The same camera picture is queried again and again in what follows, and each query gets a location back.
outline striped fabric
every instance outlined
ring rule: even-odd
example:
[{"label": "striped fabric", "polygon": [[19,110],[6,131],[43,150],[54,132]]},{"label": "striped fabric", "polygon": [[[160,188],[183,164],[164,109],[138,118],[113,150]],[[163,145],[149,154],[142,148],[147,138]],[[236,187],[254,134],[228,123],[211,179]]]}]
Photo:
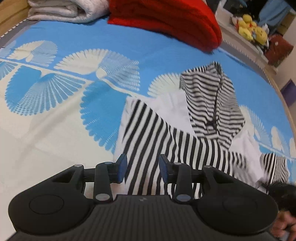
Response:
[{"label": "striped fabric", "polygon": [[[233,168],[246,170],[240,154],[222,149],[215,139],[195,137],[168,125],[143,101],[137,100],[122,140],[128,157],[126,192],[133,195],[173,194],[174,184],[164,184],[158,167],[158,157],[165,154],[172,163],[181,162],[193,169],[211,165],[234,176]],[[195,198],[200,197],[200,185],[192,184]]]},{"label": "striped fabric", "polygon": [[270,185],[274,182],[288,182],[290,172],[288,170],[286,158],[277,157],[274,153],[262,154],[260,163],[264,168],[267,185]]},{"label": "striped fabric", "polygon": [[182,73],[180,88],[186,93],[189,118],[196,136],[217,139],[229,149],[244,125],[231,80],[213,62]]}]

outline wooden bed frame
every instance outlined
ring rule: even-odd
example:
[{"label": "wooden bed frame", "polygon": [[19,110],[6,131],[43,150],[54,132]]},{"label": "wooden bed frame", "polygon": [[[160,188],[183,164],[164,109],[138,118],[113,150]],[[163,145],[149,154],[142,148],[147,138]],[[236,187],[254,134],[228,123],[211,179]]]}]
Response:
[{"label": "wooden bed frame", "polygon": [[[27,0],[0,0],[0,36],[5,34],[13,26],[24,20],[28,16],[29,5]],[[265,68],[265,72],[273,85],[277,95],[283,103],[285,113],[290,122],[291,129],[293,131],[294,139],[296,140],[296,127],[294,120],[292,119],[291,113],[288,106],[278,88],[276,82],[273,79],[272,70],[268,67]]]},{"label": "wooden bed frame", "polygon": [[27,0],[0,0],[0,37],[28,16]]}]

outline red blanket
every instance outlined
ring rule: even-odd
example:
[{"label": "red blanket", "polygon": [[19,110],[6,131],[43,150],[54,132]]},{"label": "red blanket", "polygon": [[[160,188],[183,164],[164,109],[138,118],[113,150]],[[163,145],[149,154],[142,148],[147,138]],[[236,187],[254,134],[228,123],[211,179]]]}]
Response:
[{"label": "red blanket", "polygon": [[176,37],[210,52],[222,41],[215,15],[202,0],[110,0],[108,23]]}]

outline human hand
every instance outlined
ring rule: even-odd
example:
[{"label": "human hand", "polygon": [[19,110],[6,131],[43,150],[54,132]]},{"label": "human hand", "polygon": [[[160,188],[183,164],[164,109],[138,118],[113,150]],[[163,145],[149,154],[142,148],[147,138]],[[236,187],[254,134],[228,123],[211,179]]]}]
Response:
[{"label": "human hand", "polygon": [[285,235],[285,229],[290,232],[287,241],[294,241],[296,239],[296,218],[291,215],[289,211],[280,211],[277,215],[270,233],[277,238]]}]

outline folded white blanket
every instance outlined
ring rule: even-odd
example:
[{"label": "folded white blanket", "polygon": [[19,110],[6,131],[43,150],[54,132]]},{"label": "folded white blanket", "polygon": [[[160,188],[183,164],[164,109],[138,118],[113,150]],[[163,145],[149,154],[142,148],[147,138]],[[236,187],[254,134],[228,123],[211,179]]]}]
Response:
[{"label": "folded white blanket", "polygon": [[29,20],[87,23],[109,12],[108,0],[28,0]]}]

